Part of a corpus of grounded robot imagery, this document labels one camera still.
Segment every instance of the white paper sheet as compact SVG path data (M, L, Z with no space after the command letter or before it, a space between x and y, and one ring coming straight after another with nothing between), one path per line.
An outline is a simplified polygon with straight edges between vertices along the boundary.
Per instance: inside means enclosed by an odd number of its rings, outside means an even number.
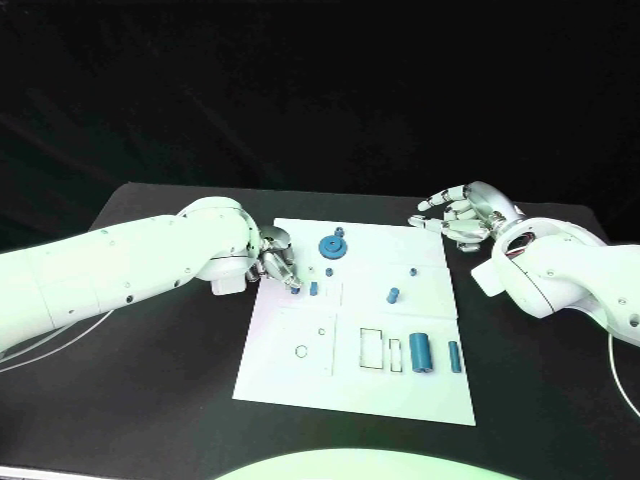
M460 355L466 345L442 236L413 227L347 222L277 219L274 224L292 235L305 286L292 295L280 282L261 280L234 398L476 425L463 356L462 373L450 368L447 343L460 343ZM338 226L348 253L328 260L319 243ZM318 296L310 295L312 281ZM393 287L400 288L396 304L387 302ZM362 328L383 331L383 369L361 367ZM429 334L432 373L411 369L414 332ZM400 340L401 372L391 371L391 339ZM375 350L371 355L375 362Z

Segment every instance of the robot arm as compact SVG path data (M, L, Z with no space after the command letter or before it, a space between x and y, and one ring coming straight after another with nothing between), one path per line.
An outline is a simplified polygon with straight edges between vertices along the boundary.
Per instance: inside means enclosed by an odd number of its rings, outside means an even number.
M574 308L613 336L640 346L640 245L607 246L583 227L528 218L483 182L436 194L419 209L449 199L458 201L443 222L416 215L410 223L440 231L463 251L478 250L481 242L495 238L492 258L472 271L486 294L508 291L537 318ZM475 215L463 218L460 212Z
M0 352L24 340L185 285L215 295L266 274L290 287L289 234L259 230L238 202L211 197L179 215L114 225L0 255Z

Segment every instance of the blue object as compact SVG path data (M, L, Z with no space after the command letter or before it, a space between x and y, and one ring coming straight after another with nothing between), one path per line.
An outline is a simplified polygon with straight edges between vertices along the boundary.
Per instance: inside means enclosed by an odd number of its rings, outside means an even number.
M390 289L390 295L388 295L388 303L396 303L398 296L400 296L400 289L398 288L391 288Z
M321 255L331 260L342 258L347 254L347 242L336 235L331 235L321 240L319 248Z
M460 348L458 347L458 342L450 342L450 365L453 366L453 373L462 373L462 364L460 364Z
M410 349L411 369L414 372L433 372L432 347L429 345L429 335L426 333L413 333L410 335Z

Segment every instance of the black table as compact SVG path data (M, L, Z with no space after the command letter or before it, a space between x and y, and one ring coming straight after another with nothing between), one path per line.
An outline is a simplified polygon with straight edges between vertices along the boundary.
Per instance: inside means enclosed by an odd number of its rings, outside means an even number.
M259 225L276 217L406 225L420 201L129 184L93 229L176 213L212 195L236 198ZM521 207L605 235L587 207ZM292 452L361 447L522 478L640 478L640 422L613 383L605 331L580 312L540 321L507 294L486 297L469 273L486 253L463 254L450 241L446 253L478 427L233 400L257 286L215 298L195 280L117 310L71 348L0 375L0 465L211 479ZM616 358L640 408L640 350L618 342Z

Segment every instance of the cable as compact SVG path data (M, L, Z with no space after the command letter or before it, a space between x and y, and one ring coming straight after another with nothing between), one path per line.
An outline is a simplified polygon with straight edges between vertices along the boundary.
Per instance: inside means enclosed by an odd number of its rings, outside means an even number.
M75 324L71 323L70 325L67 325L65 327L63 327L60 330L57 330L51 335L47 335L47 337L42 338L42 340L39 340L39 342L37 342L34 345L31 345L28 348L25 348L24 350L21 350L19 352L13 353L12 355L9 355L8 357L2 358L0 359L0 364L3 362L8 362L9 360L12 360L15 357L19 357L21 355L25 355L25 353L28 353L29 351L32 351L37 347L41 347L54 337L58 337L58 335L61 335Z
M70 347L100 325L101 323L104 322L104 320L109 318L109 316L114 313L114 310L112 310L103 317L101 317L101 320L70 341L67 342L64 345L61 345L55 350L52 350L51 352L45 353L44 355L41 355L39 357L35 357L32 358L31 360L28 360L26 362L22 362L19 363L18 365L12 365L11 367L6 367L3 368L3 370L0 370L0 373L3 372L8 372L9 370L13 370L13 368L18 368L18 367L22 367L24 365L29 365L31 363L37 362L38 360L41 360L42 358L47 358L50 355L54 355L57 352L60 352L65 347Z
M619 387L620 393L623 394L623 398L626 399L631 408L633 409L635 413L640 417L640 411L638 410L631 398L628 398L626 391L623 390L623 385L620 384L619 374L616 372L616 362L613 361L613 335L609 333L609 361L612 363L612 372L613 372L613 379L616 380L616 386Z

